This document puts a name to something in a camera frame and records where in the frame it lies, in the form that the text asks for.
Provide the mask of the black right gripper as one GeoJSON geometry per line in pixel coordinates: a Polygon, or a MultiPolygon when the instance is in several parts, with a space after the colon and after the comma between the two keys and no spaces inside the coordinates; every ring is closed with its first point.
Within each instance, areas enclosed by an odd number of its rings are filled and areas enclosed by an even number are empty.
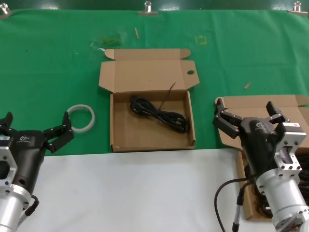
{"type": "Polygon", "coordinates": [[[272,101],[267,103],[266,109],[269,114],[267,118],[242,119],[238,115],[227,112],[221,98],[216,101],[212,123],[231,138],[239,135],[252,174],[263,174],[277,168],[274,160],[277,138],[271,133],[275,130],[274,124],[290,122],[290,119],[283,115],[272,101]]]}

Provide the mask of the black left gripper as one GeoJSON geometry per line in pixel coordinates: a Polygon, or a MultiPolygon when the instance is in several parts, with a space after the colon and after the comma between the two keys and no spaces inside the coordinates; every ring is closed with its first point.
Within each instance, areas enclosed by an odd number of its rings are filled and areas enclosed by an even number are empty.
{"type": "Polygon", "coordinates": [[[69,113],[65,111],[61,125],[43,132],[15,131],[11,128],[12,121],[13,114],[8,112],[6,117],[0,120],[0,134],[13,137],[10,151],[17,164],[13,184],[33,193],[46,150],[55,153],[74,139],[69,113]]]}

